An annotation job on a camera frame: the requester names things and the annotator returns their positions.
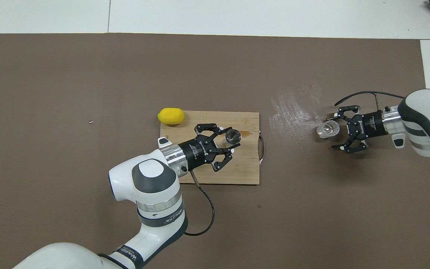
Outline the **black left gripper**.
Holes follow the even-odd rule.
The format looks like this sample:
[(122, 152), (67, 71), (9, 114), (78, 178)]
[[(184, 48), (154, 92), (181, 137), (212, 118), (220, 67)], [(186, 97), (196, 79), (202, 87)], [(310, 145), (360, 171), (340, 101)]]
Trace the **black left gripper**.
[[(217, 148), (213, 140), (215, 137), (225, 133), (225, 129), (218, 127), (216, 124), (198, 124), (194, 130), (197, 133), (195, 139), (179, 144), (179, 147), (184, 152), (189, 171), (204, 164), (210, 164), (213, 171), (218, 172), (232, 160), (234, 148), (241, 146), (240, 143), (237, 143), (228, 148)], [(212, 134), (210, 136), (203, 136), (202, 133), (204, 131), (211, 131)], [(224, 156), (222, 161), (215, 160), (218, 155)]]

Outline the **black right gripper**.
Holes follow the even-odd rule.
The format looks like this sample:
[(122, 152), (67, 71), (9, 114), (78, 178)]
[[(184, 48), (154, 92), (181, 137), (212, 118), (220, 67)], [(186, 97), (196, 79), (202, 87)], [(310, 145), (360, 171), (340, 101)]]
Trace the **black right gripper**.
[[(350, 118), (345, 113), (353, 112)], [(386, 136), (387, 131), (383, 123), (383, 112), (376, 111), (369, 114), (360, 114), (360, 106), (350, 105), (338, 108), (334, 114), (335, 119), (347, 122), (348, 134), (345, 143), (332, 145), (334, 150), (344, 151), (348, 154), (364, 151), (368, 148), (366, 138)]]

